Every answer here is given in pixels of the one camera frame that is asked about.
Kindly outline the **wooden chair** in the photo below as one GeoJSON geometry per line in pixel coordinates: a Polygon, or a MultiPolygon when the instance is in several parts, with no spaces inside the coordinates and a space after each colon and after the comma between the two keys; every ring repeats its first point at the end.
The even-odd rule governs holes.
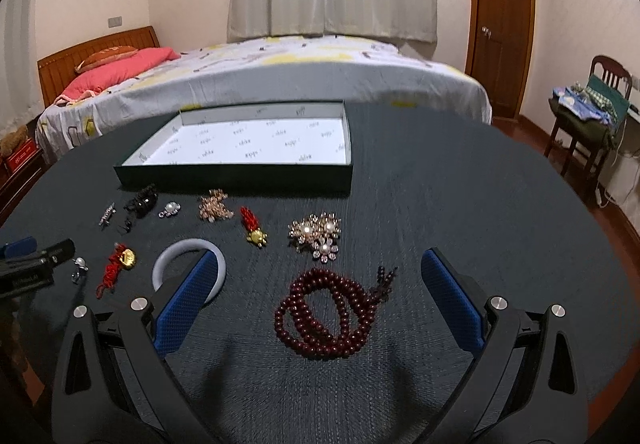
{"type": "Polygon", "coordinates": [[[620,62],[599,54],[590,65],[585,85],[556,87],[549,99],[554,117],[544,156],[559,145],[558,134],[570,138],[561,175],[566,175],[575,156],[582,157],[585,190],[600,192],[599,179],[606,160],[620,147],[630,111],[631,74],[620,62]]]}

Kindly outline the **silver pearl flower brooch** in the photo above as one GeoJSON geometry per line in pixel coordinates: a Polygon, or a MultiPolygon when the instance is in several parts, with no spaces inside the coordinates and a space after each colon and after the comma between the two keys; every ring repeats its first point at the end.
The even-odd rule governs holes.
{"type": "Polygon", "coordinates": [[[164,208],[157,214],[160,219],[173,217],[180,212],[181,205],[175,201],[170,201],[164,208]]]}

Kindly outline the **red cord gold pendant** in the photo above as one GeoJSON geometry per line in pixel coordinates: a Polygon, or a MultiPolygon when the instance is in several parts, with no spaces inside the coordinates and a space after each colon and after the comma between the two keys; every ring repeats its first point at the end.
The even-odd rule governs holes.
{"type": "Polygon", "coordinates": [[[119,274],[124,270],[131,270],[136,264],[137,256],[134,251],[125,244],[116,244],[107,259],[101,282],[96,286],[96,297],[101,299],[107,291],[112,293],[119,274]]]}

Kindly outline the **silver bar brooch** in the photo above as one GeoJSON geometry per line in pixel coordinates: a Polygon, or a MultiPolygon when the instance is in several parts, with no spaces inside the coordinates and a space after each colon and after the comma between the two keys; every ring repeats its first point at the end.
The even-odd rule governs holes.
{"type": "Polygon", "coordinates": [[[113,218],[116,212],[116,207],[114,203],[111,203],[108,207],[105,208],[102,213],[101,218],[99,219],[98,226],[99,227],[108,227],[111,223],[111,219],[113,218]]]}

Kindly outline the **wooden headboard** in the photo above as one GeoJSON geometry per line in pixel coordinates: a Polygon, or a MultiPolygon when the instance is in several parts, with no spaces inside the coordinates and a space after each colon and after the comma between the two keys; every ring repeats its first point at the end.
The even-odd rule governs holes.
{"type": "Polygon", "coordinates": [[[55,98],[77,77],[75,67],[91,54],[105,48],[131,46],[138,49],[158,48],[154,27],[151,25],[124,30],[68,47],[37,62],[43,106],[50,106],[55,98]]]}

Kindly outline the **red cord gold charm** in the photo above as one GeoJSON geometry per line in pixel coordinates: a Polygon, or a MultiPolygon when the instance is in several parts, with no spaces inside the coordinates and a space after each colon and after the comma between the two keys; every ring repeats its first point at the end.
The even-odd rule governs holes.
{"type": "Polygon", "coordinates": [[[247,242],[255,245],[258,248],[265,247],[268,243],[268,235],[262,229],[260,221],[249,208],[242,206],[240,208],[241,221],[243,227],[247,231],[247,242]]]}

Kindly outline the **wall power socket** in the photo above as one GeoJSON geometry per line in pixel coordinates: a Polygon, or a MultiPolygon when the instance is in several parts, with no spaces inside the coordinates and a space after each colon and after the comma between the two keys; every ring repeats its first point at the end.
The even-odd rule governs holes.
{"type": "Polygon", "coordinates": [[[121,27],[122,26],[122,17],[121,16],[113,16],[112,18],[107,19],[107,26],[109,28],[121,27]]]}

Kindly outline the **dark green tray box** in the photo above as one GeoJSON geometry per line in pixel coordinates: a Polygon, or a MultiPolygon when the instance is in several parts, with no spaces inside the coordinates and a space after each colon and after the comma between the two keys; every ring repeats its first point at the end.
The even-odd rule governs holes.
{"type": "Polygon", "coordinates": [[[341,102],[272,102],[179,112],[115,165],[126,190],[346,197],[352,137],[341,102]]]}

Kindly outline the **pink pillow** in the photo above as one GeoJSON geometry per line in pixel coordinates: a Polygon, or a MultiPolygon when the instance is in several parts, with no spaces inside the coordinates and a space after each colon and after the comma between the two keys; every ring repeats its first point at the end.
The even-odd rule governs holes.
{"type": "Polygon", "coordinates": [[[138,53],[131,58],[77,74],[77,77],[55,98],[53,103],[66,106],[95,97],[107,88],[119,85],[166,61],[175,61],[179,58],[179,54],[170,47],[138,49],[138,53]]]}

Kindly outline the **brown wooden door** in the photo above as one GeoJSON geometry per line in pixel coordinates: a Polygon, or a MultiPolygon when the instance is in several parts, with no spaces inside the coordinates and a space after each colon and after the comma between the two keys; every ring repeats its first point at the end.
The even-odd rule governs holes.
{"type": "Polygon", "coordinates": [[[486,90],[492,115],[518,119],[532,58],[536,0],[471,0],[465,71],[486,90]]]}

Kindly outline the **pearl flower brooch cluster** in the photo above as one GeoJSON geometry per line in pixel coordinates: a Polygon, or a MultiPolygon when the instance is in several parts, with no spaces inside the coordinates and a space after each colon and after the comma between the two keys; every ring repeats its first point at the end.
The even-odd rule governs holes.
{"type": "Polygon", "coordinates": [[[337,259],[337,241],[342,234],[342,220],[334,212],[311,213],[288,226],[288,238],[299,252],[309,251],[312,259],[322,264],[337,259]]]}

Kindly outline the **orange cushion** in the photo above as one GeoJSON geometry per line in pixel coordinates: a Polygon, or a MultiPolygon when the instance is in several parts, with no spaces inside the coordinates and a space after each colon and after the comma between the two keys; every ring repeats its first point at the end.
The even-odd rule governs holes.
{"type": "Polygon", "coordinates": [[[133,46],[108,47],[87,56],[75,67],[75,73],[80,75],[100,66],[131,58],[137,53],[138,49],[133,46]]]}

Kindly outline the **red box on nightstand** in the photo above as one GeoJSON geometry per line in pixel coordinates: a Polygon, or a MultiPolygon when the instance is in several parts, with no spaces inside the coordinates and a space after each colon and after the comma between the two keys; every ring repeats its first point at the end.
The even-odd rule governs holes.
{"type": "Polygon", "coordinates": [[[34,156],[38,151],[38,146],[33,138],[28,138],[6,159],[6,169],[9,173],[14,173],[23,164],[34,156]]]}

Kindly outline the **white jade bangle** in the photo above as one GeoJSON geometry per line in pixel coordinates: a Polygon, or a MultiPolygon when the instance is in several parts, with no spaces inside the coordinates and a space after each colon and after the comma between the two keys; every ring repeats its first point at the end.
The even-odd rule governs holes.
{"type": "Polygon", "coordinates": [[[212,289],[209,290],[209,294],[207,295],[205,302],[209,303],[212,301],[220,293],[222,286],[224,286],[224,280],[227,275],[227,263],[221,250],[215,244],[206,241],[206,239],[203,238],[182,239],[181,241],[168,246],[157,257],[154,267],[152,268],[152,285],[154,290],[158,291],[160,290],[160,287],[162,287],[165,269],[172,260],[183,255],[183,253],[190,253],[190,251],[194,251],[196,249],[208,250],[216,257],[218,267],[217,277],[212,289]]]}

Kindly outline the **pile of clothes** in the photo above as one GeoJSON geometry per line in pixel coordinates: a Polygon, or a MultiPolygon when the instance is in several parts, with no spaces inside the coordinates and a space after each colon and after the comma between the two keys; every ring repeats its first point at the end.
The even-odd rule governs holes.
{"type": "Polygon", "coordinates": [[[602,142],[610,149],[620,145],[630,103],[598,75],[590,75],[585,86],[554,88],[550,105],[555,113],[563,114],[576,128],[584,127],[585,137],[602,142]]]}

